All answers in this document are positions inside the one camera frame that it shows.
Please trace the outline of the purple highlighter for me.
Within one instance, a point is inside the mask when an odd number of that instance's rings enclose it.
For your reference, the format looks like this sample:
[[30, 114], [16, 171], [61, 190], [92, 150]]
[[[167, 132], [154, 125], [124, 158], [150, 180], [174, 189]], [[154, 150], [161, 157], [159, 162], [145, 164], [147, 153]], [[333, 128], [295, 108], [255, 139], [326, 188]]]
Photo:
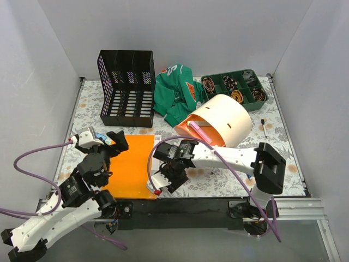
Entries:
[[204, 132], [204, 130], [195, 122], [190, 121], [189, 126], [208, 144], [212, 143], [212, 139]]

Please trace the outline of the white drawer organizer box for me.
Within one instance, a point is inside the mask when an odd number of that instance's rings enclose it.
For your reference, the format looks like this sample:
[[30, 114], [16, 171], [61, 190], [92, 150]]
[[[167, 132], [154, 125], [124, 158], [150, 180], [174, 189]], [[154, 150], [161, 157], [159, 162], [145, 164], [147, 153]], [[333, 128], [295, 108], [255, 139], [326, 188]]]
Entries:
[[225, 94], [215, 95], [174, 128], [179, 135], [200, 138], [188, 126], [189, 121], [206, 122], [207, 125], [200, 128], [212, 139], [211, 144], [229, 148], [237, 147], [252, 130], [248, 112]]

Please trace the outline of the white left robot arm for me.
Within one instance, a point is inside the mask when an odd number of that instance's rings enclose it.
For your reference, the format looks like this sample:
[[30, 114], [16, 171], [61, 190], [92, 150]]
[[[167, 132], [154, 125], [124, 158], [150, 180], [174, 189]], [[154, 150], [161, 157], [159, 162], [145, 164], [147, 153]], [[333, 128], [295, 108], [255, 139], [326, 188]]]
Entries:
[[107, 136], [112, 145], [97, 137], [92, 127], [79, 130], [61, 146], [74, 145], [85, 157], [68, 178], [54, 185], [56, 192], [49, 200], [36, 213], [2, 212], [24, 219], [17, 228], [1, 232], [3, 243], [12, 247], [10, 261], [40, 260], [57, 240], [95, 218], [111, 219], [116, 229], [120, 210], [104, 187], [112, 176], [111, 158], [127, 151], [129, 145], [123, 131]]

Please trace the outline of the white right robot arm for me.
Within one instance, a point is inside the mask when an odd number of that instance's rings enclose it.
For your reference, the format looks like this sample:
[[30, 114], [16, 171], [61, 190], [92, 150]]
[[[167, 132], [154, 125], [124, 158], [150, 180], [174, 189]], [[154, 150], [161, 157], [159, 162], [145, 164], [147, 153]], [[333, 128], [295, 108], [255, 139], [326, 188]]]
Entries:
[[266, 142], [255, 148], [228, 148], [184, 137], [179, 145], [160, 142], [150, 156], [162, 162], [158, 171], [148, 174], [147, 187], [156, 195], [164, 188], [173, 193], [186, 183], [188, 168], [221, 168], [254, 177], [246, 204], [253, 217], [261, 216], [271, 198], [283, 193], [286, 160]]

